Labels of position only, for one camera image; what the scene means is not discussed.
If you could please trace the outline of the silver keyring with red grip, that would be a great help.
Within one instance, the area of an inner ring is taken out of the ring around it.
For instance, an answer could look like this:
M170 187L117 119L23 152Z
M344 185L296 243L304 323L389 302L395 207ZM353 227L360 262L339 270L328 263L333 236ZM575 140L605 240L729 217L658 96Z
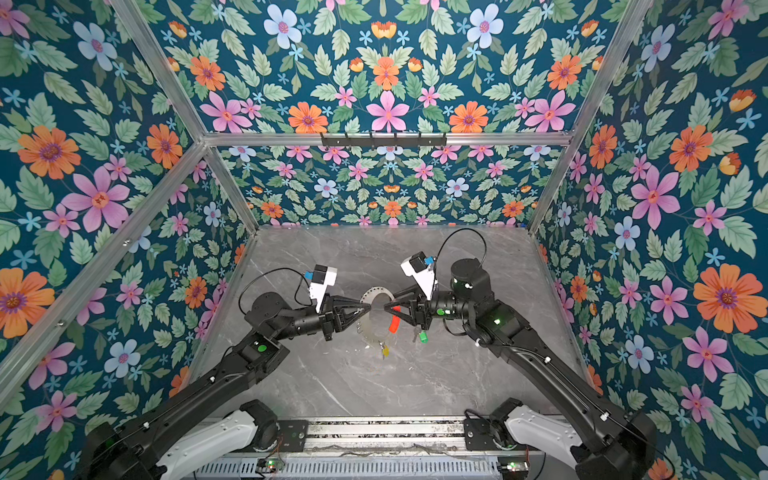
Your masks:
M393 298L394 295L392 292L382 286L371 287L360 297L361 302L370 303L372 308L367 315L357 321L357 333L365 341L366 347L371 351L378 351L381 357L382 346L388 346L387 341L393 337L393 334L384 326L384 320L387 318L387 313L381 309L380 305L375 304L375 302L383 300L387 303L388 301L393 300Z

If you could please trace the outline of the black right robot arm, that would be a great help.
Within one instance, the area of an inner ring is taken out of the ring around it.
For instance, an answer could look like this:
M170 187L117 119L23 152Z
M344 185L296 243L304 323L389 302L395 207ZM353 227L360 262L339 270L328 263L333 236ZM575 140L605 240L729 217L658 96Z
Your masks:
M480 260L455 261L446 289L438 286L436 267L423 253L404 260L401 269L415 283L396 293L386 311L422 330L436 318L461 321L477 346L522 372L563 417L510 398L489 417L498 444L533 447L581 479L643 478L655 458L654 423L627 413L558 358L528 320L497 299Z

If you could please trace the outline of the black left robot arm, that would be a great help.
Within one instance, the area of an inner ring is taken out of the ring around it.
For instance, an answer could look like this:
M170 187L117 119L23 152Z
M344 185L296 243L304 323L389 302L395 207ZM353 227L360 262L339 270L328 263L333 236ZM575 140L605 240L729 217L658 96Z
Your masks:
M275 292L260 295L245 315L251 331L207 373L136 419L92 430L76 478L182 479L249 445L272 449L277 417L261 401L243 404L215 425L200 424L277 369L289 354L282 340L315 333L331 339L370 310L368 303L338 295L302 308Z

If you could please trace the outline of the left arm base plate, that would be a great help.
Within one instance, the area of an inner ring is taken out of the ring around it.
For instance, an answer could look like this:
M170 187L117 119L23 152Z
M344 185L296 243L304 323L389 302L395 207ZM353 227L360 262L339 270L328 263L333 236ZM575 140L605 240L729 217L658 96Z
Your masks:
M309 422L306 420L277 420L257 429L254 438L234 453L303 452L308 430Z

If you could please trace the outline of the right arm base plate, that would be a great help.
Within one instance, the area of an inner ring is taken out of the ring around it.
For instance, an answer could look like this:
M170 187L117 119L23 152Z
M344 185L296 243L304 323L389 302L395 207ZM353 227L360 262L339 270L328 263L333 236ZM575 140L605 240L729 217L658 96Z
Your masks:
M486 419L465 417L463 419L465 449L472 452L499 451L524 452L536 448L513 441L508 434L498 434Z

